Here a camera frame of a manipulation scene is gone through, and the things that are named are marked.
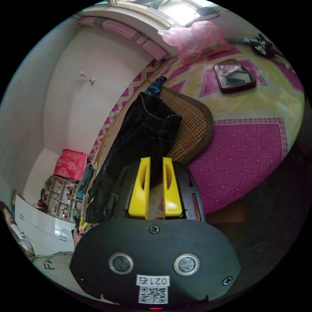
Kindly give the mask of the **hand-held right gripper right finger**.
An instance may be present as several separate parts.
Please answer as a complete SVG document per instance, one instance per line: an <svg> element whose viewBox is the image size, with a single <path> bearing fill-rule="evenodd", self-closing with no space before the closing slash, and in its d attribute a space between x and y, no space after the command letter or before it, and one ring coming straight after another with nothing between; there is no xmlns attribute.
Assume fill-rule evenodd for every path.
<svg viewBox="0 0 312 312"><path fill-rule="evenodd" d="M178 183L171 158L163 158L163 215L164 219L179 218L182 215Z"/></svg>

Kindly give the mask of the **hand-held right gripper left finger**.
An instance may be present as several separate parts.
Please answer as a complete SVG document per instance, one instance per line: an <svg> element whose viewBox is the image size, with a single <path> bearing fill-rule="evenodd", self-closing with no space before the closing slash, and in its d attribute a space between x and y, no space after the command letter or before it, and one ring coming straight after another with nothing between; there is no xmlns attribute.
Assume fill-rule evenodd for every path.
<svg viewBox="0 0 312 312"><path fill-rule="evenodd" d="M133 218L149 218L150 157L142 158L135 178L128 213Z"/></svg>

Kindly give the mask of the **person's left hand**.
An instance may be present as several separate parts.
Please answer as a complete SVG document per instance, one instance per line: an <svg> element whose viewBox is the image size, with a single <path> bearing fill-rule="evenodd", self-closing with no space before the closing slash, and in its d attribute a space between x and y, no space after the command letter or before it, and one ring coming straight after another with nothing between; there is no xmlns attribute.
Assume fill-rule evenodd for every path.
<svg viewBox="0 0 312 312"><path fill-rule="evenodd" d="M74 241L74 249L76 249L79 241L81 240L81 238L83 237L83 235L85 234L84 230L78 230L78 229L74 229L73 231L73 241Z"/></svg>

